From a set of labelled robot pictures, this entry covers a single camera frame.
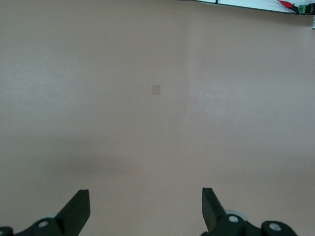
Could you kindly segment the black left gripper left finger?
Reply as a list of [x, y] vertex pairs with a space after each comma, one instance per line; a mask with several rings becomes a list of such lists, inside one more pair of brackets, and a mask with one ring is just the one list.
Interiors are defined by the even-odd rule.
[[53, 218], [40, 219], [27, 229], [14, 233], [8, 226], [0, 228], [2, 236], [77, 236], [91, 213], [89, 190], [79, 190]]

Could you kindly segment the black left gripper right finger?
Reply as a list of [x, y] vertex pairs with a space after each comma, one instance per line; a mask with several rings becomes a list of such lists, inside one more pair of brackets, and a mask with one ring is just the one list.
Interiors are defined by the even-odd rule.
[[279, 221], [252, 225], [235, 213], [226, 213], [212, 188], [202, 189], [202, 215], [208, 231], [204, 236], [295, 236], [297, 233]]

